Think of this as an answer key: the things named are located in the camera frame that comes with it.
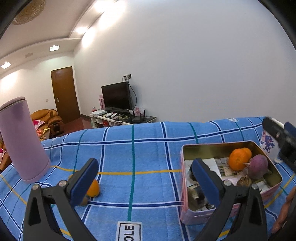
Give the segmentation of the person's right hand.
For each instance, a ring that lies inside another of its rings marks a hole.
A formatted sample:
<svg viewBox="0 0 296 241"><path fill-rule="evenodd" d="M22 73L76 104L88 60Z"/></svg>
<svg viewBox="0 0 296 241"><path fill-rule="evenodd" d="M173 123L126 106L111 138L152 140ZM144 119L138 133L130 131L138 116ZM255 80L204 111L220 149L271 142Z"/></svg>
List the person's right hand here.
<svg viewBox="0 0 296 241"><path fill-rule="evenodd" d="M276 222L273 225L271 233L276 233L277 231L279 231L282 228L283 224L285 223L285 221L287 219L287 215L288 215L288 209L289 209L289 207L292 203L292 200L295 196L295 189L296 189L296 187L293 187L293 189L291 190L289 195L286 197L285 203L283 204L283 206L281 208L278 219L276 220Z"/></svg>

